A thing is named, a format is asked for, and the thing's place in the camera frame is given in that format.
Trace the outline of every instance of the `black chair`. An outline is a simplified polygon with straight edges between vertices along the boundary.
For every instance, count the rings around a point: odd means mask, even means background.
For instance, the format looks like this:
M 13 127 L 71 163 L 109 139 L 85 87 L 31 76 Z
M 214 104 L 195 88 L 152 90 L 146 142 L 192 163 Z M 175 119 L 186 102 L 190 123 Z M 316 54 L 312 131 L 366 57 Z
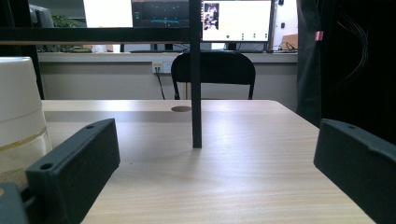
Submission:
M 201 83 L 250 85 L 248 99 L 253 98 L 256 69 L 251 60 L 235 51 L 201 51 Z M 178 82 L 191 82 L 190 53 L 178 55 L 172 63 L 175 100 L 180 100 Z

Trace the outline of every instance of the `power outlet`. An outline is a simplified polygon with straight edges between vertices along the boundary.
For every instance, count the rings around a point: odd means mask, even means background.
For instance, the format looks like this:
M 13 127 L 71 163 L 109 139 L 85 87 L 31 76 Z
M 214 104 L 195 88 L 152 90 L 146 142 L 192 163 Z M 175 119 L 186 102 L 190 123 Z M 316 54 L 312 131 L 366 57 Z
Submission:
M 158 73 L 163 73 L 163 63 L 162 62 L 152 62 L 152 73 L 157 74 L 157 68 Z
M 172 63 L 163 63 L 163 73 L 170 74 L 172 68 Z

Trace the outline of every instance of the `light wood surface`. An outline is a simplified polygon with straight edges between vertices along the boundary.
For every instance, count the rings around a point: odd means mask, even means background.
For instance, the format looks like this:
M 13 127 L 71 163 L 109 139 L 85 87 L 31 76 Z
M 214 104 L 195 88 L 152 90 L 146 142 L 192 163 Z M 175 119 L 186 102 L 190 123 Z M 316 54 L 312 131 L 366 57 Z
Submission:
M 116 119 L 120 167 L 83 223 L 373 223 L 314 166 L 318 128 L 285 106 L 202 101 L 193 149 L 191 112 L 178 105 L 191 102 L 43 102 L 54 147 Z

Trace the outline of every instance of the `pink clip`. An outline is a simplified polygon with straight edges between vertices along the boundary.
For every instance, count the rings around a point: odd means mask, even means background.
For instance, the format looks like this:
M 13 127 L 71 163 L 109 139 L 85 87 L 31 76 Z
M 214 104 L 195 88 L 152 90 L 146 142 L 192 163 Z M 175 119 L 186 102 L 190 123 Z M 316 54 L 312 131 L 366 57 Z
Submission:
M 315 32 L 315 41 L 322 41 L 323 39 L 323 31 L 316 31 Z

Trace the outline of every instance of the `white lid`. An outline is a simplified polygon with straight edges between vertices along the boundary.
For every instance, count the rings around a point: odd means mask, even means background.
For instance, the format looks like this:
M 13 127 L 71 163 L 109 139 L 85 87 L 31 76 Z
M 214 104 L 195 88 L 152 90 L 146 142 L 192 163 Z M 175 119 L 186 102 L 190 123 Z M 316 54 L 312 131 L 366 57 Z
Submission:
M 29 57 L 0 57 L 0 147 L 46 126 L 35 69 Z

